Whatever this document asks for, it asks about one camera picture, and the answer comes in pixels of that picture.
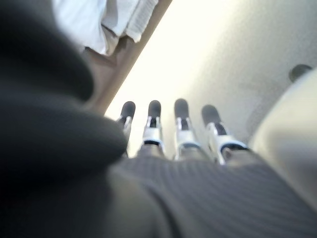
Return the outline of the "dark robot left hand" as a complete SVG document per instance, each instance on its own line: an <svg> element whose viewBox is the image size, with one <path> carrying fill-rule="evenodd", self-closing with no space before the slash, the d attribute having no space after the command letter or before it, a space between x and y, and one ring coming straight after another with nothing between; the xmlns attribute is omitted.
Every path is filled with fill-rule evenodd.
<svg viewBox="0 0 317 238"><path fill-rule="evenodd" d="M120 124L85 108L93 89L48 0L1 1L1 237L316 237L316 210L251 151L127 158Z"/></svg>

